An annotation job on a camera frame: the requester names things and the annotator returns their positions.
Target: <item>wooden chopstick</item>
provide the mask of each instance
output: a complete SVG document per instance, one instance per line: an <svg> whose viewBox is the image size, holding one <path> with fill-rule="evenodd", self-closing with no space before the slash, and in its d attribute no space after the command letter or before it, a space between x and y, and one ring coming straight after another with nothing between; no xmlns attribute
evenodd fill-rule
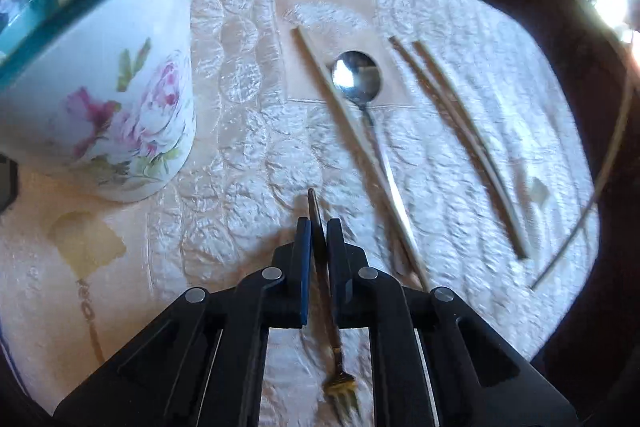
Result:
<svg viewBox="0 0 640 427"><path fill-rule="evenodd" d="M462 103L462 100L460 99L458 92L456 91L456 88L453 86L453 83L451 82L449 77L444 73L444 71L442 71L442 68L440 67L440 65L431 56L430 52L427 50L427 47L421 41L414 42L414 49L418 52L418 55L420 55L422 60L424 60L424 63L427 66L427 70L433 71L433 73L436 74L437 76L436 79L440 83L440 85L444 85L451 93L454 102L456 102L456 105L458 106L458 111L460 113L460 116L463 118L463 120L465 120L465 124L469 128L469 130L476 136L476 139L478 140L478 145L482 147L482 150L484 150L486 159L491 165L491 168L493 169L493 171L495 172L495 177L498 180L498 183L500 184L500 186L502 187L502 191L505 194L508 194L507 187L504 183L504 180L502 179L502 176L500 176L500 170L495 164L494 159L491 156L491 153L489 152L489 149L486 146L486 143L482 139L482 134L480 134L480 130L478 129L478 126L476 126L476 123L474 122L473 118L471 118L471 115L468 113L468 111L466 110L466 107ZM511 212L515 214L515 210L513 208L513 205L510 199L508 199L508 203L511 206Z"/></svg>
<svg viewBox="0 0 640 427"><path fill-rule="evenodd" d="M598 198L602 194L607 181L609 180L609 175L611 174L611 169L613 168L613 164L616 161L616 156L618 155L618 151L620 151L620 144L622 144L622 139L625 135L626 122L629 117L629 111L631 110L631 102L633 100L634 93L634 71L633 66L628 64L626 67L626 79L625 86L622 91L622 100L620 102L620 109L618 110L618 118L616 119L616 125L613 128L613 134L609 140L609 146L607 148L607 154L604 156L604 162L602 163L602 167L600 168L600 172L598 173L598 177L596 178L596 182L593 186L593 194L591 198L587 202L586 206L583 208L580 213L580 217L578 221L575 223L574 227L569 232L569 235L566 236L564 242L558 249L558 252L551 258L549 264L546 265L545 269L542 270L542 273L536 277L536 280L531 285L532 290L536 290L540 283L545 280L545 278L551 273L551 270L554 269L554 266L558 264L558 262L562 259L564 254L566 253L567 248L571 244L572 240L574 240L575 235L580 230L580 227L584 224L587 216L589 216L589 212L593 205L598 201Z"/></svg>
<svg viewBox="0 0 640 427"><path fill-rule="evenodd" d="M409 54L406 48L402 45L402 42L400 42L396 37L391 37L389 41L391 42L392 46L396 49L396 51L398 51L401 57L404 58L407 64L409 64L412 70L414 70L414 74L418 77L418 80L421 83L423 83L425 86L428 86L429 88L433 89L433 92L435 93L437 99L442 103L442 105L445 107L445 109L449 113L451 120L453 120L453 122L462 132L463 136L465 137L466 141L469 143L469 146L473 150L474 154L478 157L478 160L482 166L482 169L484 170L487 178L489 179L489 182L491 183L492 187L494 188L498 196L498 200L500 201L500 205L502 206L502 209L506 216L507 229L509 231L509 234L511 235L511 242L513 244L513 249L516 255L520 259L529 258L529 249L527 248L528 242L524 238L524 234L522 233L522 229L520 228L518 218L515 215L513 204L511 203L511 200L509 199L507 191L504 188L504 183L502 182L502 180L500 179L500 176L497 173L497 169L495 168L495 163L490 159L490 156L487 152L487 148L484 145L484 142L482 142L482 138L478 133L478 128L472 124L472 130L473 130L472 131L469 129L469 127L465 123L465 119L468 121L471 121L471 118L468 112L466 112L466 110L462 108L462 104L458 102L458 106L462 108L462 111L464 111L463 113L464 116L460 114L460 112L454 107L449 97L444 93L442 86L435 79L430 78L429 72L425 72L417 64L414 58ZM430 59L428 62L430 62L431 64L434 64L433 59ZM446 75L444 74L444 72L440 68L437 68L437 71L441 77L446 79L444 81L444 84L446 85L448 84L447 87L452 86L449 79L446 78ZM455 94L455 90L451 89L451 92L453 96L457 98Z"/></svg>
<svg viewBox="0 0 640 427"><path fill-rule="evenodd" d="M378 161L375 158L375 156L373 156L373 153L367 144L367 139L362 133L361 127L354 120L353 116L351 115L351 111L347 107L342 95L338 92L338 90L334 86L334 81L332 81L332 78L329 74L329 70L325 66L324 62L322 61L322 58L318 54L318 51L316 51L313 43L311 42L311 39L309 38L308 33L302 26L298 26L297 31L298 31L298 35L300 36L300 39L302 40L304 47L306 48L308 54L310 55L311 59L316 65L316 69L320 73L320 77L322 78L322 83L324 84L324 87L328 91L331 99L334 101L335 107L337 107L338 112L340 113L340 116L344 120L344 123L346 124L345 127L349 129L351 136L353 136L358 148L360 149L360 152L367 159L366 163L370 169L371 174L373 175L378 185L382 188L383 192L385 193L385 198L383 199L385 200L385 204L389 212L394 218L394 224L396 226L396 229L398 230L398 234L402 241L402 245L406 250L406 253L409 257L409 261L412 264L413 270L415 271L416 275L418 276L418 279L420 280L420 285L422 285L422 289L428 292L430 290L430 285L427 279L427 273L424 268L422 258L420 257L418 245L415 242L414 236L411 233L411 231L407 230L407 228L405 227L400 215L398 214L398 210L393 204L393 195L391 194L391 189L389 188L388 182L386 181L384 172L380 168L380 165L378 164Z"/></svg>

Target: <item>spoon bowl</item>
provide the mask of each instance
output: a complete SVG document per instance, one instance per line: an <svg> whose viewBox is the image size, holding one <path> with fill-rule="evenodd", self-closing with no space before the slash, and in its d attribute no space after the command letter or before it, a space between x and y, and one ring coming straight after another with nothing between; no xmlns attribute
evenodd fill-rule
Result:
<svg viewBox="0 0 640 427"><path fill-rule="evenodd" d="M331 76L335 87L359 108L371 102L382 89L380 69L369 55L362 52L340 54Z"/></svg>

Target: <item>quilted tablecloth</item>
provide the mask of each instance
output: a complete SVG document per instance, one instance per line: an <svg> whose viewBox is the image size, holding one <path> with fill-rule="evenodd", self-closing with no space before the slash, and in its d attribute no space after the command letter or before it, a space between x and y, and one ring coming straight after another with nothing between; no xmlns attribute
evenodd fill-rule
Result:
<svg viewBox="0 0 640 427"><path fill-rule="evenodd" d="M577 296L597 254L596 212L552 276L529 290L593 183L558 80L518 23L478 0L193 0L197 134L178 176L148 200L122 205L25 168L20 197L0 216L2 342L25 390L49 412L186 288L224 289L268 265L307 215L308 187L318 189L324 218L340 217L346 240L392 272L400 247L380 192L305 78L290 42L296 24L329 55L356 31L379 36L385 82L398 88L372 112L433 285L459 293L528 359ZM386 44L391 35L423 40L450 76L505 179L532 259L516 259L473 158ZM77 211L126 246L81 281L48 235L59 216ZM320 387L331 355L315 287L311 296L308 327L271 331L261 425L335 422ZM367 331L342 337L372 425Z"/></svg>

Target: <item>flower pot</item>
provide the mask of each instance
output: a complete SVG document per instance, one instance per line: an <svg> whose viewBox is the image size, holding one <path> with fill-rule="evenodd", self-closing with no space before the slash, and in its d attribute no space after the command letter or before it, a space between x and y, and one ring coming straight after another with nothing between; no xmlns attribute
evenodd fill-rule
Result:
<svg viewBox="0 0 640 427"><path fill-rule="evenodd" d="M158 191L194 137L191 0L33 4L0 32L0 152L114 201Z"/></svg>

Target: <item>floral design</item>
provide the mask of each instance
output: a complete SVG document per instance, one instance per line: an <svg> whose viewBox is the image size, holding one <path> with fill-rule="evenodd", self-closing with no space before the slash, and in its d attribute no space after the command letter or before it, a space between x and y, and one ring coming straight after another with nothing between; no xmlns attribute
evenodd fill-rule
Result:
<svg viewBox="0 0 640 427"><path fill-rule="evenodd" d="M129 52L120 55L117 92L137 82L150 50L147 39L134 64ZM139 89L135 102L94 99L86 87L66 97L66 113L77 124L89 123L90 133L74 146L73 170L98 185L124 185L139 188L162 181L169 173L168 162L181 156L181 139L193 119L193 105L186 90L190 61L180 52L170 55Z"/></svg>

